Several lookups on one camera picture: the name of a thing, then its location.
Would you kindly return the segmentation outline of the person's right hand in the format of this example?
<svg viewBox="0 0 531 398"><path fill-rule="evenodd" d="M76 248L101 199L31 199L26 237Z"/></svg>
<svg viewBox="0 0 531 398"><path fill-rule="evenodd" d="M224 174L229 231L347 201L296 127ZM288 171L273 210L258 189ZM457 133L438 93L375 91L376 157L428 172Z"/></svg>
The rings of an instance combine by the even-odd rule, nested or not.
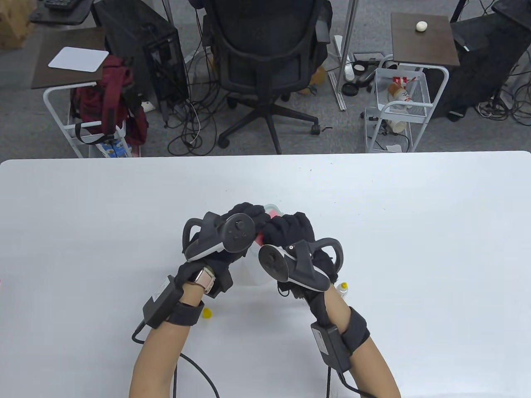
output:
<svg viewBox="0 0 531 398"><path fill-rule="evenodd" d="M307 216L302 212L293 215L276 216L266 223L262 229L264 244L285 248L298 241L316 241L313 227ZM332 284L338 280L338 270L332 258L324 250L317 250L313 264L326 273ZM317 293L292 282L278 282L278 289L282 292L290 291L296 299L304 299L308 304L317 297Z"/></svg>

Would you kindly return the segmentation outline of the person's left hand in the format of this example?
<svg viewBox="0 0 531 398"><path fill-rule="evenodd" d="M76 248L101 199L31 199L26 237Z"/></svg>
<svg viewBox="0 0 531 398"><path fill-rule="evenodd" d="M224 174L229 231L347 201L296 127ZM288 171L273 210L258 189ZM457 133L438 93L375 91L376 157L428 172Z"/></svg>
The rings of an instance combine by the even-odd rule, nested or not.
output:
<svg viewBox="0 0 531 398"><path fill-rule="evenodd" d="M203 218L190 218L183 229L183 254L175 284L200 285L205 294L216 298L233 286L229 266L245 257L248 249L270 221L263 205L244 202L227 214L207 212Z"/></svg>

